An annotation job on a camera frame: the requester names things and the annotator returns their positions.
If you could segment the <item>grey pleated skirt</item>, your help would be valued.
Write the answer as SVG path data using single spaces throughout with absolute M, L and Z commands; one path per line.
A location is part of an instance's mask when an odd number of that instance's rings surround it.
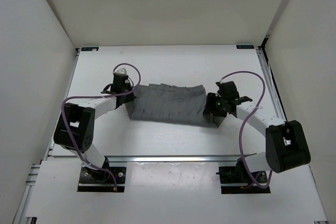
M 207 94 L 203 85 L 177 87 L 168 84 L 140 85 L 135 100 L 125 105 L 129 119 L 218 128 L 223 117 L 205 115 Z

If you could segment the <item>blue label left corner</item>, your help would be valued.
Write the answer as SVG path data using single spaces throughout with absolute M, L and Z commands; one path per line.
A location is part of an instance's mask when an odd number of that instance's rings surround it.
M 98 51 L 99 47 L 82 47 L 81 51 Z

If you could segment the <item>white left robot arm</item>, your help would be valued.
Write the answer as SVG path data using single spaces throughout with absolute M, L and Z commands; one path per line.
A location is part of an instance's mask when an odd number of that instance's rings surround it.
M 94 122 L 102 115 L 132 102 L 132 82 L 126 73 L 113 73 L 113 82 L 107 85 L 102 94 L 109 97 L 98 97 L 82 104 L 66 103 L 64 114 L 60 115 L 54 133 L 54 142 L 62 148 L 78 155 L 84 162 L 88 173 L 98 182 L 105 182 L 110 176 L 108 160 L 94 146 Z

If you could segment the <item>blue label right corner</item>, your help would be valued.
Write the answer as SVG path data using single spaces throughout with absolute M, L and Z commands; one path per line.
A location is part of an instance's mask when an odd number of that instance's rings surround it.
M 237 49 L 255 49 L 253 45 L 236 45 Z

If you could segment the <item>aluminium frame rail right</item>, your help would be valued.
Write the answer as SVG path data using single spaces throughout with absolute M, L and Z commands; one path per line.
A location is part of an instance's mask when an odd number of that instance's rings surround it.
M 309 157 L 306 155 L 307 143 L 301 124 L 286 120 L 265 50 L 257 47 L 256 53 L 275 111 L 271 113 L 258 108 L 253 120 L 257 123 L 257 130 L 265 136 L 266 150 L 261 159 L 271 170 L 280 173 Z

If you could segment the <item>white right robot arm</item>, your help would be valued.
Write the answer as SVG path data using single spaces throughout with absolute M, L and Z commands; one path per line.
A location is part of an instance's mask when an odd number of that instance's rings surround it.
M 253 103 L 248 96 L 240 96 L 234 82 L 217 83 L 218 91 L 208 93 L 203 114 L 215 120 L 232 115 L 242 120 L 242 126 L 249 124 L 265 138 L 263 152 L 241 154 L 241 165 L 236 168 L 236 177 L 247 182 L 255 172 L 284 171 L 309 164 L 311 155 L 300 122 L 286 121 L 272 116 Z

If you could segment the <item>blue label corner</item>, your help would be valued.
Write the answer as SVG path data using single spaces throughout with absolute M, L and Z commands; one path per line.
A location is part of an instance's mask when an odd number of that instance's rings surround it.
M 237 49 L 255 49 L 253 45 L 236 45 Z
M 82 47 L 81 51 L 98 51 L 99 47 Z

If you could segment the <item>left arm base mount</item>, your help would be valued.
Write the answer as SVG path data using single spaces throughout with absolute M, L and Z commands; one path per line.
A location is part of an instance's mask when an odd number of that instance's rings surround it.
M 92 193 L 123 193 L 127 168 L 125 166 L 109 166 L 107 169 L 114 175 L 117 185 L 109 173 L 82 165 L 77 191 Z

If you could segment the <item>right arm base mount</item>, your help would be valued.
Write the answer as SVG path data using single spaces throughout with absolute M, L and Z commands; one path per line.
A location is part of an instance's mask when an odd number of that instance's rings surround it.
M 216 175 L 219 176 L 222 195 L 271 193 L 269 186 L 260 188 L 253 182 L 241 158 L 235 165 L 220 166 Z

